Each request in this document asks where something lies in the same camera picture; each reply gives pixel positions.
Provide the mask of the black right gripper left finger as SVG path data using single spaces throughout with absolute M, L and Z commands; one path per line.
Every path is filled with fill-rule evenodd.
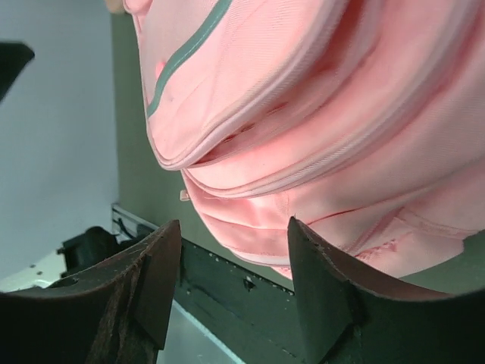
M 180 264 L 179 221 L 83 271 L 2 293 L 3 363 L 154 363 Z

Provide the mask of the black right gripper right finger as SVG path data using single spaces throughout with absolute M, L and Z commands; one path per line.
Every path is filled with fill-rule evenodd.
M 484 291 L 453 295 L 400 281 L 288 224 L 309 363 L 482 363 Z

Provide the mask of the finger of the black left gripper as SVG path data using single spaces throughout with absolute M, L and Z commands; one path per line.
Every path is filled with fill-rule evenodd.
M 2 102 L 23 69 L 35 58 L 34 51 L 22 42 L 0 45 L 0 101 Z

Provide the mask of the pink student backpack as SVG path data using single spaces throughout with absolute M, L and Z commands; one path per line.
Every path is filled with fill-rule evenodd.
M 290 276 L 287 225 L 400 278 L 484 229 L 482 1 L 109 1 L 147 137 L 216 241 Z

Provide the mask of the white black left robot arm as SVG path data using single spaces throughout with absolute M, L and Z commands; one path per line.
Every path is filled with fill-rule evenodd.
M 109 229 L 117 197 L 114 119 L 78 86 L 28 82 L 35 53 L 1 44 L 1 289 L 47 287 L 63 243 Z

